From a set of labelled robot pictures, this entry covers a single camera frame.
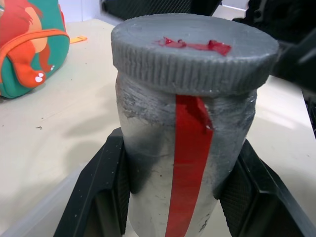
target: white table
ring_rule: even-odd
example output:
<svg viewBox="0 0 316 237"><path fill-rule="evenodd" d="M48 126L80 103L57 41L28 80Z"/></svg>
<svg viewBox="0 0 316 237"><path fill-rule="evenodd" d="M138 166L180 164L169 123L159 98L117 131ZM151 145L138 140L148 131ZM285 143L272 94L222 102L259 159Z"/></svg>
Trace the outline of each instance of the white table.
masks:
<svg viewBox="0 0 316 237"><path fill-rule="evenodd" d="M64 66L41 87L0 99L0 234L88 162L119 127L112 28L99 20L68 24L70 36L88 41L71 45ZM316 224L316 142L301 90L270 77L258 90L256 109L248 140ZM230 236L220 205L206 229Z"/></svg>

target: gray lid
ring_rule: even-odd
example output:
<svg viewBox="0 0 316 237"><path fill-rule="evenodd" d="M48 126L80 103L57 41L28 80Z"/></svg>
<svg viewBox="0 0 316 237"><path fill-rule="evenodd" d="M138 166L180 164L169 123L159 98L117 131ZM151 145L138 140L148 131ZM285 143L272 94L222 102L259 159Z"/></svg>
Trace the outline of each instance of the gray lid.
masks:
<svg viewBox="0 0 316 237"><path fill-rule="evenodd" d="M275 62L278 42L266 33L233 21L193 14L160 14L127 20L112 31L113 64L148 86L177 94L237 94L260 87ZM160 46L174 41L232 47L215 51Z"/></svg>

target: cartoon dinosaur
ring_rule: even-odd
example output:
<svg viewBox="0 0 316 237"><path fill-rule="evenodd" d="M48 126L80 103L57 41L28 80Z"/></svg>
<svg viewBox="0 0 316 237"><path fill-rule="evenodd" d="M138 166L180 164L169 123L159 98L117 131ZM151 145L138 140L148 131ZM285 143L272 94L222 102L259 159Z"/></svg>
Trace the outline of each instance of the cartoon dinosaur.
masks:
<svg viewBox="0 0 316 237"><path fill-rule="evenodd" d="M42 11L28 0L0 0L0 49L11 39L25 33L42 30L40 18ZM35 71L31 62L39 54L42 71ZM21 85L36 87L44 83L46 74L54 70L49 65L50 48L47 38L33 39L24 42L7 54Z"/></svg>

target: red tape strip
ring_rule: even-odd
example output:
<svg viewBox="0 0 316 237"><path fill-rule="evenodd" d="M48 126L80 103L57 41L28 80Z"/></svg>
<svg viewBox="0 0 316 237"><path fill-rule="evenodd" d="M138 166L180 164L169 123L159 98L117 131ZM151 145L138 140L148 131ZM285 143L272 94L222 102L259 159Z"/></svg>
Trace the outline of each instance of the red tape strip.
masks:
<svg viewBox="0 0 316 237"><path fill-rule="evenodd" d="M202 99L176 95L175 155L165 237L184 237L189 228L213 133Z"/></svg>

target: green backpack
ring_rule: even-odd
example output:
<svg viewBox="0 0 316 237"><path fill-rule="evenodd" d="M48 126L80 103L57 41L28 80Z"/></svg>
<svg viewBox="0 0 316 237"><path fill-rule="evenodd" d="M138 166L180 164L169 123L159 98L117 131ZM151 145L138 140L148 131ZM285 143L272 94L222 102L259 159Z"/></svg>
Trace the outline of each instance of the green backpack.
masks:
<svg viewBox="0 0 316 237"><path fill-rule="evenodd" d="M0 95L43 84L64 63L69 36L58 0L0 0Z"/></svg>

